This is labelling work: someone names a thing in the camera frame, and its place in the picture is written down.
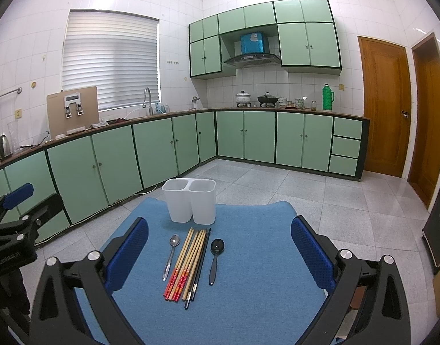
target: tiled floor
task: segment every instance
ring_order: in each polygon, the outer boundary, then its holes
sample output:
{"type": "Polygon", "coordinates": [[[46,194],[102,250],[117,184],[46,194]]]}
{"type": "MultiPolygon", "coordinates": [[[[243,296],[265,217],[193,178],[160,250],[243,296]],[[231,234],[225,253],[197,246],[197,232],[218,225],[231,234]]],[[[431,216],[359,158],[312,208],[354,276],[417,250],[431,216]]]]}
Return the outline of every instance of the tiled floor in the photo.
{"type": "MultiPolygon", "coordinates": [[[[419,344],[437,321],[433,275],[421,239],[428,212],[405,180],[366,171],[361,182],[352,182],[226,160],[211,161],[186,177],[214,179],[217,203],[287,201],[315,231],[357,257],[378,260],[384,254],[392,255],[407,295],[412,344],[419,344]]],[[[160,188],[148,196],[164,199],[160,188]]],[[[81,259],[100,248],[142,199],[118,206],[40,248],[36,262],[22,268],[30,300],[46,258],[81,259]]]]}

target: green thermos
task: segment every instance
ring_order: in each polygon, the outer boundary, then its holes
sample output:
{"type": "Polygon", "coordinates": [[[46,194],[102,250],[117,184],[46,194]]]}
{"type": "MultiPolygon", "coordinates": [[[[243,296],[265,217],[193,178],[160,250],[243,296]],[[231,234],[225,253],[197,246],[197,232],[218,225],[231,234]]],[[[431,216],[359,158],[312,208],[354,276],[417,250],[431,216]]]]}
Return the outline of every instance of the green thermos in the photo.
{"type": "Polygon", "coordinates": [[[333,92],[328,84],[322,88],[322,109],[332,110],[332,102],[335,100],[335,92],[333,92]]]}

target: black spoon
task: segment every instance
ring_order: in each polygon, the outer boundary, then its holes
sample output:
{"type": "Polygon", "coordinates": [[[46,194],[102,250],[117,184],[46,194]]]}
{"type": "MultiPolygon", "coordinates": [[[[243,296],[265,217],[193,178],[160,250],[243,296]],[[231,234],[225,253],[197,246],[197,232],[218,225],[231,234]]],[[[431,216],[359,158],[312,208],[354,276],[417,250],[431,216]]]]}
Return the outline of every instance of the black spoon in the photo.
{"type": "Polygon", "coordinates": [[[214,285],[215,276],[217,276],[217,257],[224,249],[224,242],[222,239],[215,239],[210,244],[210,250],[214,254],[214,260],[212,261],[212,267],[210,267],[209,285],[214,285]]]}

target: stainless steel spoon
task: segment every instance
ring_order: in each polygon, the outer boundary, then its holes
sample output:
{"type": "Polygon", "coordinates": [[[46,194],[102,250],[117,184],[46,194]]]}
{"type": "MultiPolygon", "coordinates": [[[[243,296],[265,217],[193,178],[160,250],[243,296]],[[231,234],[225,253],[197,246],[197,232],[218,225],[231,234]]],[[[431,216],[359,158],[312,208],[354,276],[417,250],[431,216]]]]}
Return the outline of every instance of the stainless steel spoon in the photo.
{"type": "Polygon", "coordinates": [[[170,252],[169,259],[167,260],[166,268],[164,269],[164,275],[162,276],[162,281],[166,281],[167,276],[169,275],[170,264],[172,262],[173,252],[175,251],[175,247],[180,243],[180,237],[178,235],[173,235],[170,238],[170,246],[172,247],[172,251],[170,252]]]}

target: black handle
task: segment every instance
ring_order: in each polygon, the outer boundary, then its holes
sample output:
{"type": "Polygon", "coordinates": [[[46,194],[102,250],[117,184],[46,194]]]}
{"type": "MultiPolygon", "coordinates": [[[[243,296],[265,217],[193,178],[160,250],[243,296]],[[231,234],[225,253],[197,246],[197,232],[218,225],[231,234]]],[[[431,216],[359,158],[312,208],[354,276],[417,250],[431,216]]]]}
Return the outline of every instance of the black handle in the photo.
{"type": "Polygon", "coordinates": [[[212,261],[212,267],[210,267],[209,285],[214,285],[215,277],[217,276],[217,257],[218,254],[214,255],[214,260],[212,261]]]}

